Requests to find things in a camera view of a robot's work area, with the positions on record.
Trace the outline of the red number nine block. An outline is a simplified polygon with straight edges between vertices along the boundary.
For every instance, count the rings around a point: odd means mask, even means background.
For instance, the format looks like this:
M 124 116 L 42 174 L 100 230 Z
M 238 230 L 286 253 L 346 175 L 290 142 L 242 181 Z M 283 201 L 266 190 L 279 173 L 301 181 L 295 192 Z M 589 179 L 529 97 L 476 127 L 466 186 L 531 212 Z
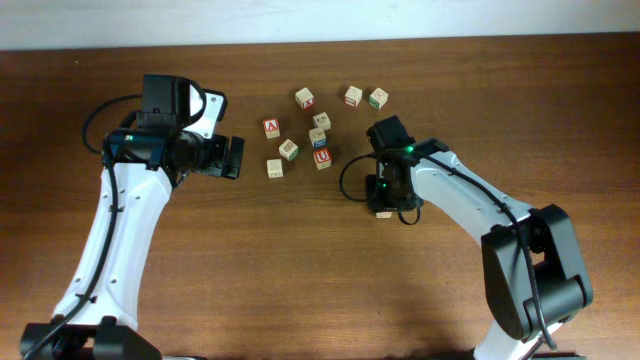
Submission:
M 378 219 L 389 219 L 393 216 L 393 212 L 385 211 L 385 212 L 377 212 L 375 213 L 376 218 Z

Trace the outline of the ice cream number four block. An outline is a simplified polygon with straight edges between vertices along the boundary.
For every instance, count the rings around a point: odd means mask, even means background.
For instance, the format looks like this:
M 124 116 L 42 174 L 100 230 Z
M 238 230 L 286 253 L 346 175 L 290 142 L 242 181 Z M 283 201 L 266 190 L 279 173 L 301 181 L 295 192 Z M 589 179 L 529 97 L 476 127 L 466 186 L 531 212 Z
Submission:
M 310 129 L 309 139 L 314 149 L 320 149 L 327 146 L 327 136 L 322 128 Z

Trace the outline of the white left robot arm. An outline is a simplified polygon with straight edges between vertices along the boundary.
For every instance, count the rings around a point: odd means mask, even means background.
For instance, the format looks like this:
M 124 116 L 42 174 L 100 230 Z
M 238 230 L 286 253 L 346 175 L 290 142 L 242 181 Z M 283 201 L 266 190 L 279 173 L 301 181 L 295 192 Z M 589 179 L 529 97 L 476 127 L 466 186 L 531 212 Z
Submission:
M 100 199 L 74 277 L 47 323 L 26 325 L 25 359 L 160 359 L 137 332 L 154 230 L 191 173 L 239 177 L 244 141 L 215 132 L 228 101 L 193 80 L 147 75 L 141 107 L 105 136 Z

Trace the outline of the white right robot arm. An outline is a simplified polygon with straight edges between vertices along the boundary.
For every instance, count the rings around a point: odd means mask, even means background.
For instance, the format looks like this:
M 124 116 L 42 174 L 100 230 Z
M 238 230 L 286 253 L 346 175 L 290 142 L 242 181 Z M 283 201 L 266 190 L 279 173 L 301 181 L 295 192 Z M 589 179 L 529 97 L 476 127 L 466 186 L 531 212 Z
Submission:
M 435 138 L 411 137 L 398 117 L 366 132 L 376 162 L 365 179 L 374 214 L 419 213 L 430 203 L 480 246 L 493 322 L 475 359 L 531 359 L 551 335 L 593 301 L 569 215 L 535 208 L 499 191 Z

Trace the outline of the red letter U block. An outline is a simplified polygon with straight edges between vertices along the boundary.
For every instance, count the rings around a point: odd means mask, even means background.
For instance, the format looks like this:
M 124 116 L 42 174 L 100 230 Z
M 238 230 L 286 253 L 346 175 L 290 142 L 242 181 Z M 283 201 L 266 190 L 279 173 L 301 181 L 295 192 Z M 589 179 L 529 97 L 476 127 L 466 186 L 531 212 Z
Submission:
M 318 170 L 328 168 L 332 165 L 332 157 L 327 148 L 315 150 L 313 156 L 316 168 Z

